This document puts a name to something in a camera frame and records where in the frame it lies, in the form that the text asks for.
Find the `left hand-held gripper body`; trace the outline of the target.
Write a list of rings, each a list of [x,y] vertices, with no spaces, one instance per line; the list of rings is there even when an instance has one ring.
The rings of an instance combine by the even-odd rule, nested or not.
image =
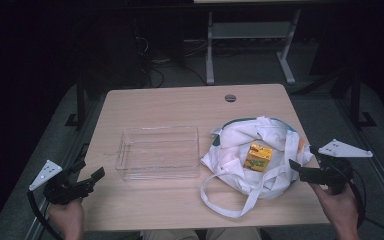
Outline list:
[[[63,169],[51,160],[47,160],[39,171],[29,190],[34,191],[43,184],[43,194],[52,204],[68,204],[72,200],[85,198],[94,191],[95,182],[89,179],[80,182],[72,182],[71,177],[75,173],[70,168]]]

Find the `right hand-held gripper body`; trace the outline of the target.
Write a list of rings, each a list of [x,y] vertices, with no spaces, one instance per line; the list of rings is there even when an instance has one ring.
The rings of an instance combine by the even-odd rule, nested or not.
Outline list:
[[[302,167],[300,180],[307,183],[326,185],[334,195],[343,191],[344,185],[353,179],[350,158],[371,158],[373,153],[339,140],[333,139],[323,147],[318,147],[318,168]]]

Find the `yellow juice carton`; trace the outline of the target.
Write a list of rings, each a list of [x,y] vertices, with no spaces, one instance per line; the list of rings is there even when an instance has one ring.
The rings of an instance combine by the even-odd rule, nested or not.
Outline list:
[[[273,149],[268,146],[252,142],[244,166],[258,172],[264,172],[268,167],[273,155]]]

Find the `white cloth bag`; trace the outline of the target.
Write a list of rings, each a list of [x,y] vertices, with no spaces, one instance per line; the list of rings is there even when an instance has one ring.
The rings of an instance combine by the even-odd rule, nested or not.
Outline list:
[[[246,165],[246,156],[254,148],[264,151],[266,168],[256,170],[253,165]],[[246,202],[240,210],[228,210],[212,203],[205,192],[209,179],[201,185],[201,199],[213,211],[239,218],[251,210],[259,199],[271,200],[280,196],[298,179],[290,161],[305,165],[312,158],[310,145],[295,129],[279,119],[261,116],[232,120],[217,130],[201,163],[214,178],[246,195]]]

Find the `clear plastic box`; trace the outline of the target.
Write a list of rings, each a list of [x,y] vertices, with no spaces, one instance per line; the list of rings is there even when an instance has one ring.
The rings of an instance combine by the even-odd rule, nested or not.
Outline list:
[[[115,169],[124,180],[196,178],[200,175],[195,126],[124,129]]]

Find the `person's left hand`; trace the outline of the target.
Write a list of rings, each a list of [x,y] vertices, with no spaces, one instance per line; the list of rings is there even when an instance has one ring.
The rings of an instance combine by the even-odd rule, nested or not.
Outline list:
[[[79,199],[66,205],[52,204],[49,208],[49,216],[63,233],[64,240],[84,240],[85,213]]]

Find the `person's right hand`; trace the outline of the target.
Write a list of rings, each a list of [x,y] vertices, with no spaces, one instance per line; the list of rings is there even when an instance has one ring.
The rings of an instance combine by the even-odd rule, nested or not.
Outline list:
[[[338,195],[330,194],[317,184],[309,184],[309,186],[316,194],[326,217],[337,231],[344,233],[357,229],[357,204],[354,193],[348,184]]]

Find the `black metal stand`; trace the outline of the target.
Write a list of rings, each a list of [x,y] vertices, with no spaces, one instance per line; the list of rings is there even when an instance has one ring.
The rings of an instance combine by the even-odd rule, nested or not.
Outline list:
[[[375,127],[376,122],[368,112],[360,111],[361,76],[355,71],[351,81],[350,119],[359,130],[363,127]]]
[[[79,76],[76,79],[76,109],[75,114],[70,114],[65,125],[75,127],[79,131],[85,121],[85,88],[83,83],[83,77]]]

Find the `aluminium frame rail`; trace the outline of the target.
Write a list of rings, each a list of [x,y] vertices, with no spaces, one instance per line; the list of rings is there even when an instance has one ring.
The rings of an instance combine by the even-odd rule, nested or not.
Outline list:
[[[335,104],[346,118],[346,124],[351,128],[358,144],[372,152],[369,162],[384,191],[384,108],[377,102],[364,104],[362,112],[357,114],[358,122],[354,123],[351,120],[351,106],[345,100],[336,100]]]
[[[98,178],[95,178],[95,173],[93,173],[86,180],[79,182],[74,180],[74,175],[78,174],[86,166],[85,156],[88,147],[88,144],[84,144],[74,162],[67,168],[59,166],[52,160],[47,160],[28,187],[27,198],[34,216],[55,240],[62,240],[62,237],[53,229],[45,218],[44,213],[40,210],[34,191],[44,185],[43,194],[45,199],[57,205],[67,205],[75,199],[88,197],[94,191],[96,182],[102,177],[104,172],[103,169],[99,169]]]

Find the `white metal desk frame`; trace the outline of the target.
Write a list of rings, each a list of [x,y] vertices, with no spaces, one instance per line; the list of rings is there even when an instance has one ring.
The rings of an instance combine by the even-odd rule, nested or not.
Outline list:
[[[287,61],[287,56],[298,26],[301,10],[295,10],[290,21],[278,22],[214,22],[213,13],[208,13],[206,83],[215,84],[213,64],[213,41],[227,39],[284,39],[285,44],[277,52],[277,59],[288,84],[294,84],[295,78]]]

